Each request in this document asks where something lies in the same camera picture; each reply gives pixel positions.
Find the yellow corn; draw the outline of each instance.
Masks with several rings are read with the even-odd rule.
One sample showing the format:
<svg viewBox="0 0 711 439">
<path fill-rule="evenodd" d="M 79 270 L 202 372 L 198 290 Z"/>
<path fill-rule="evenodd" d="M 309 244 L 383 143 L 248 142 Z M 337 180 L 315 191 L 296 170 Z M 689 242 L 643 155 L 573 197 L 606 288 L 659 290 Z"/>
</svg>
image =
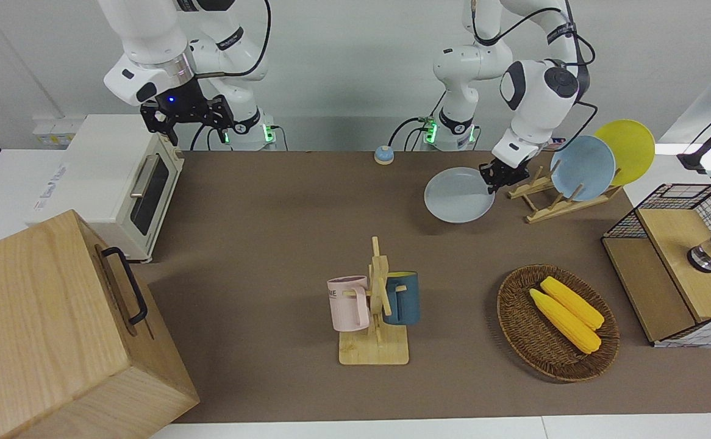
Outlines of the yellow corn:
<svg viewBox="0 0 711 439">
<path fill-rule="evenodd" d="M 553 297 L 543 294 L 534 288 L 529 290 L 529 294 L 534 299 L 534 304 L 540 309 L 548 320 L 551 320 L 553 326 L 567 337 L 568 340 L 575 344 L 575 347 L 581 350 L 584 354 L 590 354 L 600 348 L 602 341 L 591 328 L 581 322 L 578 317 L 575 317 L 572 312 L 556 302 Z"/>
<path fill-rule="evenodd" d="M 556 278 L 548 276 L 540 282 L 540 286 L 550 297 L 556 299 L 556 302 L 564 305 L 575 317 L 581 319 L 581 322 L 586 323 L 587 327 L 592 328 L 592 330 L 598 330 L 602 327 L 602 323 L 604 323 L 602 314 L 594 306 L 591 306 L 589 302 L 586 302 L 584 298 L 580 297 L 578 293 L 570 290 L 569 287 L 559 282 Z"/>
</svg>

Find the table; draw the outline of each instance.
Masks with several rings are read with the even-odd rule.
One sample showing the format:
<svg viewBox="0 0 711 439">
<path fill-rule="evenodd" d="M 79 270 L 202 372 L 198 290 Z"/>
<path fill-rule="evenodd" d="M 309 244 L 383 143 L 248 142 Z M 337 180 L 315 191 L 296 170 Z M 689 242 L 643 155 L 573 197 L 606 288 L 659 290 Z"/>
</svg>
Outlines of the table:
<svg viewBox="0 0 711 439">
<path fill-rule="evenodd" d="M 711 412 L 711 350 L 651 348 L 600 243 L 631 209 L 624 196 L 528 225 L 526 206 L 499 195 L 456 226 L 428 214 L 423 187 L 487 153 L 397 153 L 385 167 L 363 152 L 186 158 L 155 262 L 136 267 L 202 399 L 180 422 Z M 366 273 L 372 235 L 392 269 L 420 274 L 408 366 L 337 361 L 325 280 Z M 577 273 L 611 305 L 621 351 L 602 377 L 548 383 L 504 341 L 498 286 L 539 262 Z"/>
</svg>

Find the wicker basket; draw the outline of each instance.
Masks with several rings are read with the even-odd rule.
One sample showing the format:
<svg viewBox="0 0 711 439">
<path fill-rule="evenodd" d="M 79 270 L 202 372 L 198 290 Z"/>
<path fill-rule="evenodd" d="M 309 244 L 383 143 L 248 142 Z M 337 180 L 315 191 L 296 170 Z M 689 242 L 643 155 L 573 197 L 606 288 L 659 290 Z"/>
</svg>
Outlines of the wicker basket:
<svg viewBox="0 0 711 439">
<path fill-rule="evenodd" d="M 540 282 L 548 276 L 572 288 L 604 316 L 604 324 L 597 330 L 602 345 L 596 352 L 586 355 L 579 351 L 534 305 L 529 289 L 541 291 Z M 556 266 L 525 266 L 510 273 L 499 288 L 497 314 L 515 352 L 543 375 L 565 383 L 600 376 L 618 352 L 618 326 L 607 303 L 580 278 Z"/>
</svg>

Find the plate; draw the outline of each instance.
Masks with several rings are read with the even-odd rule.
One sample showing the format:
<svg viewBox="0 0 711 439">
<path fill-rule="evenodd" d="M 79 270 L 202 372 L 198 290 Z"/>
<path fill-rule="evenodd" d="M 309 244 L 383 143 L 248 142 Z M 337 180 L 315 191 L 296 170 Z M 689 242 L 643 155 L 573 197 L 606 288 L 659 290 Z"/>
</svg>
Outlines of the plate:
<svg viewBox="0 0 711 439">
<path fill-rule="evenodd" d="M 570 198 L 579 184 L 584 188 L 572 198 L 585 202 L 607 191 L 615 175 L 615 158 L 606 142 L 594 136 L 578 136 L 551 159 L 551 169 L 559 160 L 556 172 L 551 175 L 557 191 Z"/>
<path fill-rule="evenodd" d="M 534 305 L 529 289 L 553 276 L 572 288 L 604 316 L 597 334 L 602 345 L 586 355 L 568 341 Z M 515 353 L 543 375 L 565 383 L 599 377 L 618 353 L 620 334 L 615 317 L 600 294 L 574 274 L 551 265 L 524 266 L 510 273 L 497 295 L 497 315 Z"/>
<path fill-rule="evenodd" d="M 615 156 L 615 166 L 620 171 L 613 177 L 612 185 L 623 186 L 643 177 L 654 162 L 656 143 L 654 134 L 637 120 L 614 120 L 595 133 L 610 147 Z"/>
<path fill-rule="evenodd" d="M 476 169 L 459 167 L 444 170 L 426 184 L 423 200 L 432 215 L 446 223 L 469 223 L 488 212 L 494 204 L 488 184 Z"/>
</svg>

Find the wooden base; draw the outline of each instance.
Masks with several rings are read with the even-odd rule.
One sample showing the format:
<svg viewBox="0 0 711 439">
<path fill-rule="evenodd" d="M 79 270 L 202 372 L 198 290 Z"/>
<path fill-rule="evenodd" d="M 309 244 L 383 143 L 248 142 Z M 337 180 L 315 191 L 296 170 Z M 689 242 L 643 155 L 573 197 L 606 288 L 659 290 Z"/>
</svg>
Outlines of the wooden base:
<svg viewBox="0 0 711 439">
<path fill-rule="evenodd" d="M 540 209 L 526 216 L 526 222 L 529 224 L 539 223 L 540 221 L 550 220 L 551 218 L 564 215 L 566 213 L 575 212 L 577 210 L 586 209 L 587 207 L 592 207 L 593 205 L 602 204 L 608 202 L 610 198 L 615 194 L 609 194 L 605 192 L 603 195 L 593 198 L 587 202 L 573 202 L 572 200 L 561 200 L 555 205 L 551 205 L 545 209 Z"/>
<path fill-rule="evenodd" d="M 522 184 L 512 191 L 509 191 L 507 197 L 510 199 L 525 197 L 526 195 L 537 194 L 538 192 L 547 191 L 548 189 L 553 189 L 553 181 L 551 181 L 550 177 L 540 177 L 532 183 Z"/>
<path fill-rule="evenodd" d="M 339 333 L 339 362 L 345 366 L 407 364 L 407 327 L 384 323 L 382 316 L 372 317 L 372 325 L 365 330 Z"/>
</svg>

